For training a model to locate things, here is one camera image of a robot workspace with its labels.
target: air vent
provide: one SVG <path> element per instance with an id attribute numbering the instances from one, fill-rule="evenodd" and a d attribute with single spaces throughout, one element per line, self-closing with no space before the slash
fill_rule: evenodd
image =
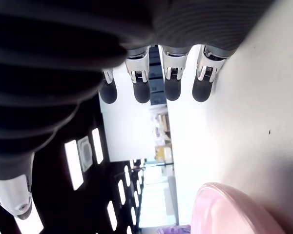
<path id="1" fill-rule="evenodd" d="M 86 172 L 93 164 L 92 150 L 88 136 L 78 141 L 78 151 L 83 172 Z"/>

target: robotic hand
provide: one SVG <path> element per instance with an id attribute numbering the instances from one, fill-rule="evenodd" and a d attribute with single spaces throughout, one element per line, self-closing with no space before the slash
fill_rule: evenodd
<path id="1" fill-rule="evenodd" d="M 148 102 L 148 45 L 163 45 L 165 94 L 176 100 L 188 52 L 202 44 L 192 94 L 205 101 L 272 2 L 0 0 L 0 205 L 29 216 L 34 153 L 100 88 L 116 100 L 110 68 L 125 61 L 136 99 Z"/>

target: ceiling light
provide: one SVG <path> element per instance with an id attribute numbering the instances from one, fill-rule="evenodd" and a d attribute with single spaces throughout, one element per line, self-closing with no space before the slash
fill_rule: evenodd
<path id="1" fill-rule="evenodd" d="M 133 225 L 136 225 L 137 219 L 136 219 L 135 209 L 133 207 L 131 207 L 131 218 L 132 218 Z"/>
<path id="2" fill-rule="evenodd" d="M 130 160 L 130 168 L 131 169 L 133 168 L 133 160 L 132 159 Z"/>
<path id="3" fill-rule="evenodd" d="M 99 135 L 99 129 L 95 129 L 92 131 L 92 137 L 93 137 L 93 144 L 94 144 L 94 150 L 96 152 L 97 162 L 100 164 L 103 161 L 103 152 L 101 147 L 101 141 L 100 141 L 100 135 Z"/>
<path id="4" fill-rule="evenodd" d="M 66 160 L 68 164 L 69 174 L 72 181 L 73 189 L 78 189 L 84 182 L 82 170 L 80 168 L 77 143 L 75 140 L 64 145 Z"/>
<path id="5" fill-rule="evenodd" d="M 129 172 L 126 172 L 125 173 L 125 178 L 126 178 L 126 184 L 127 184 L 127 187 L 130 186 L 130 176 L 129 176 Z"/>
<path id="6" fill-rule="evenodd" d="M 130 226 L 127 227 L 127 234 L 132 234 L 132 231 L 131 231 L 131 227 Z"/>
<path id="7" fill-rule="evenodd" d="M 115 215 L 115 211 L 114 211 L 114 207 L 113 207 L 112 201 L 110 201 L 108 203 L 107 213 L 108 213 L 108 217 L 109 217 L 109 220 L 111 222 L 111 225 L 112 225 L 112 229 L 113 229 L 113 231 L 115 231 L 116 230 L 116 227 L 117 227 L 117 220 L 116 220 L 116 215 Z"/>
<path id="8" fill-rule="evenodd" d="M 141 193 L 140 183 L 138 180 L 137 180 L 137 191 L 138 191 L 138 194 Z"/>
<path id="9" fill-rule="evenodd" d="M 124 205 L 125 204 L 125 201 L 126 201 L 126 197 L 125 197 L 123 180 L 120 180 L 118 182 L 118 191 L 119 191 L 119 196 L 121 197 L 122 205 Z"/>
<path id="10" fill-rule="evenodd" d="M 139 172 L 138 172 L 138 177 L 139 177 L 139 183 L 140 183 L 140 184 L 142 184 L 142 175 L 141 175 L 141 174 L 142 174 L 142 172 L 139 171 Z"/>
<path id="11" fill-rule="evenodd" d="M 135 191 L 134 196 L 135 196 L 136 207 L 139 207 L 139 199 L 138 199 L 137 191 Z"/>

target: pink plastic bowl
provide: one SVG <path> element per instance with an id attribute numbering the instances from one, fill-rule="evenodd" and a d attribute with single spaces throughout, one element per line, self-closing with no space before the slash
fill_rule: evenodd
<path id="1" fill-rule="evenodd" d="M 284 234 L 260 205 L 230 186 L 208 183 L 197 193 L 191 234 Z"/>

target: black rubber fingertip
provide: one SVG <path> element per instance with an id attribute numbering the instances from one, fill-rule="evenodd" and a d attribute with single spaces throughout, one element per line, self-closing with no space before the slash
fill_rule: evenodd
<path id="1" fill-rule="evenodd" d="M 197 76 L 194 79 L 192 96 L 198 102 L 206 101 L 211 92 L 211 87 L 213 83 L 210 83 L 208 80 L 199 81 Z"/>
<path id="2" fill-rule="evenodd" d="M 137 82 L 133 84 L 133 92 L 139 103 L 147 103 L 151 97 L 149 80 L 146 83 Z"/>
<path id="3" fill-rule="evenodd" d="M 117 99 L 116 84 L 113 79 L 112 83 L 108 84 L 106 80 L 103 80 L 103 86 L 100 89 L 100 95 L 102 100 L 107 104 L 112 104 Z"/>
<path id="4" fill-rule="evenodd" d="M 180 97 L 181 93 L 181 79 L 166 79 L 164 81 L 165 96 L 170 101 L 175 101 Z"/>

